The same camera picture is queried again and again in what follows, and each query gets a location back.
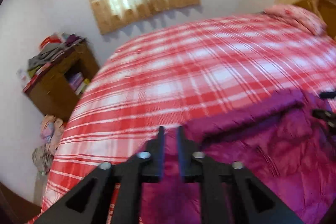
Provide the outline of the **pink floral folded quilt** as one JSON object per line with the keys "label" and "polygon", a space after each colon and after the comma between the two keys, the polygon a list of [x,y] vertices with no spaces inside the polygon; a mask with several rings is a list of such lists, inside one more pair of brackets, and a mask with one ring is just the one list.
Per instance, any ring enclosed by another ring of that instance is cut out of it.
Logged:
{"label": "pink floral folded quilt", "polygon": [[327,34],[327,25],[313,12],[294,5],[273,5],[264,9],[264,12],[291,26],[312,34],[323,36]]}

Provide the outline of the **purple puffer jacket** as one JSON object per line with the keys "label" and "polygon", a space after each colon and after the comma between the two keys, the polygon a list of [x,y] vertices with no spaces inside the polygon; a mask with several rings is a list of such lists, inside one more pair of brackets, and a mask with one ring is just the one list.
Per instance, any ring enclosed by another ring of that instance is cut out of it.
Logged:
{"label": "purple puffer jacket", "polygon": [[[183,129],[214,160],[242,162],[304,223],[319,223],[335,200],[335,141],[314,109],[328,101],[303,90],[278,90],[261,102],[193,119]],[[165,133],[165,169],[142,188],[143,223],[199,223],[199,187],[179,175],[177,130]]]}

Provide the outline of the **clothes heap on floor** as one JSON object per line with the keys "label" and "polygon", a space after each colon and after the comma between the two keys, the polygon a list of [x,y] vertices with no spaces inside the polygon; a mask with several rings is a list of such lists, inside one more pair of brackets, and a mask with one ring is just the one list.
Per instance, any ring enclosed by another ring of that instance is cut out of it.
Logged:
{"label": "clothes heap on floor", "polygon": [[47,175],[51,169],[66,125],[66,122],[53,115],[46,115],[42,120],[40,137],[43,144],[32,153],[33,164],[42,176]]}

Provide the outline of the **wooden bed headboard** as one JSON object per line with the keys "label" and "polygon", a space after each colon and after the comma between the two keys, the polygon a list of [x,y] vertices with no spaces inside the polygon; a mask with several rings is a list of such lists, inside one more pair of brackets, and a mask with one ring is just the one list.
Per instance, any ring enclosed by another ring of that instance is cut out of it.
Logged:
{"label": "wooden bed headboard", "polygon": [[[295,5],[315,13],[311,0],[275,0],[275,4]],[[319,0],[317,16],[327,25],[327,34],[335,39],[335,0]]]}

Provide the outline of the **white card on desk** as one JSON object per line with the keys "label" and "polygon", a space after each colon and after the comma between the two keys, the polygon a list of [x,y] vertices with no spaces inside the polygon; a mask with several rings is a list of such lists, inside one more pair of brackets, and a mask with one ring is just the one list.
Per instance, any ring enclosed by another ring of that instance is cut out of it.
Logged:
{"label": "white card on desk", "polygon": [[24,69],[18,69],[17,76],[21,84],[21,87],[24,89],[31,80],[29,74]]}

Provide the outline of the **red white plaid bedspread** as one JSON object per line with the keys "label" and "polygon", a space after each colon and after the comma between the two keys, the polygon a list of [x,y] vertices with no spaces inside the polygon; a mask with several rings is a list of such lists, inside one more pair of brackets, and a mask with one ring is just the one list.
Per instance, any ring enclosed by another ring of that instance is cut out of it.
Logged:
{"label": "red white plaid bedspread", "polygon": [[[33,223],[102,162],[117,165],[143,151],[159,127],[177,130],[278,90],[318,98],[335,91],[335,41],[265,13],[186,23],[128,41],[74,108]],[[141,208],[142,190],[138,223]]]}

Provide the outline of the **pile of clothes on desk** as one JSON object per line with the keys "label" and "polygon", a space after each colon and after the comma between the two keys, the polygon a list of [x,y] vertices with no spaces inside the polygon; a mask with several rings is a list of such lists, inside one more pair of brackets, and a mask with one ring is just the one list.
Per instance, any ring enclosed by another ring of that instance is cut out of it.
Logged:
{"label": "pile of clothes on desk", "polygon": [[62,39],[58,35],[46,38],[41,43],[40,52],[28,60],[27,73],[29,77],[32,79],[42,66],[54,62],[58,56],[84,40],[84,38],[75,34],[69,35],[67,38],[62,37]]}

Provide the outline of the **brown wooden desk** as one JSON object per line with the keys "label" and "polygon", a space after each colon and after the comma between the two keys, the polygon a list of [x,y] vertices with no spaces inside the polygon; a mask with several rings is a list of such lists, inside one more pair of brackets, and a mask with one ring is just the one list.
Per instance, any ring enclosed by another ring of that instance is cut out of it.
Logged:
{"label": "brown wooden desk", "polygon": [[100,69],[85,39],[79,40],[24,87],[23,92],[43,115],[68,121],[80,96],[70,86],[71,75],[92,80]]}

